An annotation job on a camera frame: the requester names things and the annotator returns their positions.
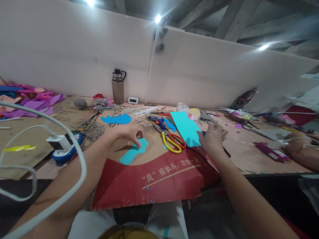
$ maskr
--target hand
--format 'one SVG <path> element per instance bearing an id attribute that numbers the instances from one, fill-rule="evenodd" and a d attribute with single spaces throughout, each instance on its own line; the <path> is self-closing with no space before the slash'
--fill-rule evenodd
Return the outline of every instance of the hand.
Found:
<path id="1" fill-rule="evenodd" d="M 127 139 L 132 141 L 139 148 L 142 147 L 139 142 L 140 138 L 144 138 L 143 129 L 138 125 L 131 124 L 122 124 L 112 128 L 117 134 L 119 138 Z"/>
<path id="2" fill-rule="evenodd" d="M 312 133 L 312 134 L 306 134 L 306 135 L 307 135 L 308 137 L 310 137 L 310 138 L 313 138 L 313 139 L 319 141 L 319 133 L 317 133 L 317 132 L 314 132 L 314 133 Z"/>
<path id="3" fill-rule="evenodd" d="M 286 139 L 297 138 L 291 140 L 286 146 L 286 150 L 288 151 L 288 153 L 293 154 L 294 152 L 301 150 L 305 144 L 311 144 L 311 139 L 298 137 L 307 137 L 307 135 L 303 132 L 293 132 L 286 136 Z"/>
<path id="4" fill-rule="evenodd" d="M 202 132 L 197 131 L 199 142 L 206 152 L 209 150 L 212 151 L 212 153 L 223 152 L 223 141 L 226 139 L 228 131 L 224 130 L 219 124 L 214 124 L 213 122 L 208 122 L 207 124 L 208 130 L 205 136 L 203 136 Z"/>

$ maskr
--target white wall panel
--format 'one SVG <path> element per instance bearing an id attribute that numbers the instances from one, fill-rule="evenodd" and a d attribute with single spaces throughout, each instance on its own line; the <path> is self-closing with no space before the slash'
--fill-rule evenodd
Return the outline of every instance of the white wall panel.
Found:
<path id="1" fill-rule="evenodd" d="M 63 0 L 0 2 L 0 75 L 59 93 L 112 97 L 114 67 L 125 96 L 144 99 L 151 22 Z"/>
<path id="2" fill-rule="evenodd" d="M 258 86 L 247 105 L 259 111 L 282 96 L 290 81 L 319 61 L 168 30 L 165 49 L 152 56 L 146 102 L 213 108 L 229 106 L 240 94 Z"/>

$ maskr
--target white charging cable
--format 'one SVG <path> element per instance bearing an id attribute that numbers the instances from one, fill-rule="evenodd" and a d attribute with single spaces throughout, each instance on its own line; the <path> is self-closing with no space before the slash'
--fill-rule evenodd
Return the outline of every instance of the white charging cable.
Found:
<path id="1" fill-rule="evenodd" d="M 44 118 L 56 123 L 57 125 L 61 126 L 67 132 L 67 134 L 69 135 L 70 139 L 72 140 L 72 142 L 73 142 L 73 144 L 75 146 L 75 149 L 77 151 L 78 158 L 79 158 L 80 163 L 81 163 L 81 176 L 80 176 L 80 179 L 79 179 L 79 181 L 77 181 L 77 183 L 66 194 L 64 194 L 57 201 L 55 201 L 51 206 L 49 206 L 48 208 L 44 209 L 42 212 L 40 212 L 34 218 L 32 218 L 31 220 L 27 221 L 22 226 L 20 226 L 19 228 L 15 229 L 14 231 L 12 231 L 11 233 L 5 235 L 2 238 L 2 239 L 18 239 L 18 238 L 22 237 L 23 235 L 25 235 L 26 233 L 28 233 L 32 228 L 34 228 L 36 225 L 38 225 L 40 222 L 42 222 L 44 219 L 46 219 L 48 216 L 50 216 L 53 212 L 55 212 L 63 203 L 65 203 L 67 200 L 69 200 L 70 197 L 80 188 L 80 186 L 83 184 L 83 182 L 85 180 L 85 177 L 86 177 L 86 163 L 85 163 L 85 158 L 84 158 L 84 155 L 83 155 L 83 152 L 81 150 L 80 145 L 78 144 L 77 140 L 75 139 L 73 133 L 64 124 L 62 124 L 61 122 L 57 121 L 56 119 L 54 119 L 54 118 L 52 118 L 52 117 L 50 117 L 50 116 L 48 116 L 48 115 L 46 115 L 44 113 L 41 113 L 39 111 L 36 111 L 36 110 L 33 110 L 33 109 L 29 109 L 29 108 L 26 108 L 26 107 L 23 107 L 23 106 L 20 106 L 20 105 L 11 104 L 11 103 L 7 103 L 7 102 L 4 102 L 4 101 L 0 101 L 0 105 L 11 107 L 11 108 L 15 108 L 15 109 L 24 110 L 24 111 L 27 111 L 27 112 L 31 112 L 33 114 L 37 114 L 37 115 L 42 116 L 42 117 L 44 117 Z M 27 167 L 27 166 L 0 165 L 0 168 L 27 169 L 31 173 L 32 173 L 32 170 L 33 170 L 33 177 L 36 179 L 35 170 L 31 169 L 30 167 Z"/>
<path id="2" fill-rule="evenodd" d="M 29 129 L 36 128 L 36 127 L 44 127 L 47 131 L 50 132 L 50 134 L 55 134 L 54 132 L 52 132 L 49 128 L 45 127 L 44 125 L 31 126 L 31 127 L 27 128 L 27 129 L 21 131 L 20 133 L 18 133 L 16 136 L 14 136 L 14 137 L 7 143 L 7 145 L 5 146 L 5 149 L 6 149 L 6 148 L 9 148 L 10 144 L 11 144 L 18 136 L 20 136 L 22 133 L 24 133 L 25 131 L 28 131 Z M 29 171 L 29 172 L 32 174 L 32 192 L 31 192 L 31 194 L 30 194 L 28 197 L 26 197 L 26 198 L 20 198 L 20 197 L 14 195 L 14 194 L 11 194 L 11 193 L 9 193 L 9 192 L 3 190 L 2 188 L 0 188 L 0 194 L 5 195 L 5 196 L 7 196 L 7 197 L 9 197 L 9 198 L 11 198 L 11 199 L 13 199 L 13 200 L 15 200 L 15 201 L 26 201 L 26 200 L 32 198 L 33 195 L 34 195 L 34 194 L 36 193 L 36 191 L 37 191 L 37 172 L 36 172 L 33 168 L 31 168 L 31 167 L 23 166 L 23 165 L 14 165 L 14 166 L 11 166 L 11 165 L 2 165 L 2 166 L 1 166 L 1 163 L 2 163 L 3 158 L 4 158 L 4 155 L 5 155 L 5 152 L 6 152 L 6 151 L 3 149 L 3 150 L 2 150 L 2 153 L 1 153 L 1 155 L 0 155 L 0 169 L 1 169 L 1 168 L 2 168 L 2 169 L 6 169 L 6 168 L 9 169 L 9 168 L 11 168 L 11 169 L 25 169 L 25 170 Z"/>
<path id="3" fill-rule="evenodd" d="M 290 142 L 290 141 L 292 141 L 292 140 L 294 140 L 294 139 L 299 139 L 299 138 L 309 138 L 309 139 L 311 139 L 311 140 L 313 140 L 313 141 L 316 141 L 316 142 L 319 144 L 319 141 L 318 141 L 318 140 L 315 140 L 315 139 L 310 138 L 310 137 L 295 137 L 295 138 L 287 139 L 287 141 Z M 318 147 L 317 145 L 304 144 L 304 145 L 302 146 L 302 148 L 305 148 L 306 145 L 309 145 L 309 146 L 312 146 L 312 147 Z"/>

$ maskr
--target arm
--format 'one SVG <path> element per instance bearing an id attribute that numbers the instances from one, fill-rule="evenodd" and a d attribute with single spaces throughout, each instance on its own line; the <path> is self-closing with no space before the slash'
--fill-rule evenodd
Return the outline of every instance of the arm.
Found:
<path id="1" fill-rule="evenodd" d="M 141 147 L 139 138 L 143 138 L 143 130 L 132 125 L 121 125 L 107 129 L 94 144 L 84 151 L 87 166 L 87 175 L 78 191 L 58 210 L 42 221 L 23 238 L 67 238 L 72 222 L 96 187 L 111 147 L 119 138 L 133 141 Z M 45 208 L 63 196 L 80 178 L 81 165 L 76 158 L 54 179 L 48 188 L 40 195 L 33 205 L 25 212 L 17 224 L 11 229 L 16 229 Z"/>
<path id="2" fill-rule="evenodd" d="M 253 238 L 298 238 L 274 208 L 234 166 L 223 150 L 222 126 L 209 123 L 201 145 L 217 166 L 228 197 Z"/>
<path id="3" fill-rule="evenodd" d="M 302 133 L 302 132 L 291 133 L 287 136 L 287 139 L 292 139 L 297 137 L 311 137 L 313 139 L 318 140 L 317 134 L 306 135 L 305 133 Z M 298 163 L 310 169 L 319 171 L 319 150 L 309 145 L 303 148 L 305 144 L 311 144 L 311 143 L 312 143 L 312 140 L 309 138 L 293 139 L 292 141 L 289 142 L 289 145 L 286 146 L 286 150 L 291 155 L 291 157 Z"/>

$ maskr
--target red scissors handle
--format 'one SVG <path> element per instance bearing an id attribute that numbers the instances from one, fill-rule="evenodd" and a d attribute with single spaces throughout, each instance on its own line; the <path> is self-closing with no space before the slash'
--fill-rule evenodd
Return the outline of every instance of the red scissors handle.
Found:
<path id="1" fill-rule="evenodd" d="M 172 134 L 172 133 L 168 133 L 167 134 L 181 149 L 185 149 L 186 143 L 185 141 L 182 139 L 182 137 L 179 137 L 178 135 Z"/>

